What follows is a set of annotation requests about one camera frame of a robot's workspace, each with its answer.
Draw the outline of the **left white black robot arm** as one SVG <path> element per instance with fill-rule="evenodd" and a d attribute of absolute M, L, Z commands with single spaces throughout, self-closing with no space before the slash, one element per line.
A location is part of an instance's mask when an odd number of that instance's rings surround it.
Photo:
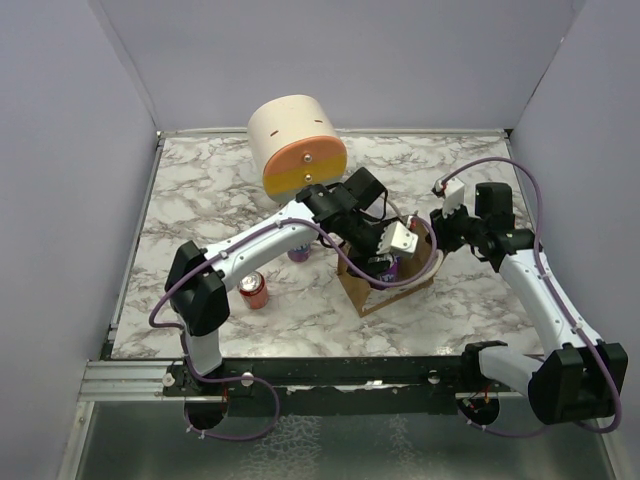
<path fill-rule="evenodd" d="M 198 247 L 189 241 L 174 257 L 162 301 L 179 315 L 182 342 L 191 365 L 186 382 L 206 395 L 220 385 L 223 357 L 219 329 L 230 316 L 228 293 L 276 257 L 332 235 L 345 241 L 357 257 L 413 252 L 402 241 L 401 219 L 375 219 L 366 213 L 385 195 L 383 185 L 361 168 L 332 186 L 305 186 L 276 214 L 228 240 Z"/>

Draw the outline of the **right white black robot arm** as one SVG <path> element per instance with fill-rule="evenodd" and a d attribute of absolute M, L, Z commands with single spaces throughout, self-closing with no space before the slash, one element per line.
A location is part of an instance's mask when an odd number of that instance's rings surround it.
<path fill-rule="evenodd" d="M 619 425 L 628 356 L 587 324 L 553 277 L 535 233 L 516 226 L 511 187 L 478 184 L 473 213 L 457 178 L 437 181 L 433 191 L 443 200 L 430 214 L 438 246 L 445 253 L 469 246 L 489 263 L 518 297 L 544 352 L 537 361 L 503 341 L 470 343 L 461 356 L 461 383 L 481 391 L 500 382 L 525 396 L 545 425 L 606 417 Z"/>

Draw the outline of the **burlap canvas tote bag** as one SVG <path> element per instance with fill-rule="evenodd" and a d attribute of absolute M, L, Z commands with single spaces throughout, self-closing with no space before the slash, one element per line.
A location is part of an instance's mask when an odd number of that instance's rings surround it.
<path fill-rule="evenodd" d="M 398 279 L 394 283 L 376 280 L 371 259 L 348 256 L 349 246 L 341 249 L 337 264 L 339 282 L 360 318 L 424 290 L 434 282 L 444 261 L 444 253 L 433 246 L 429 227 L 417 213 L 399 217 L 407 228 L 419 236 L 411 258 L 399 258 Z"/>

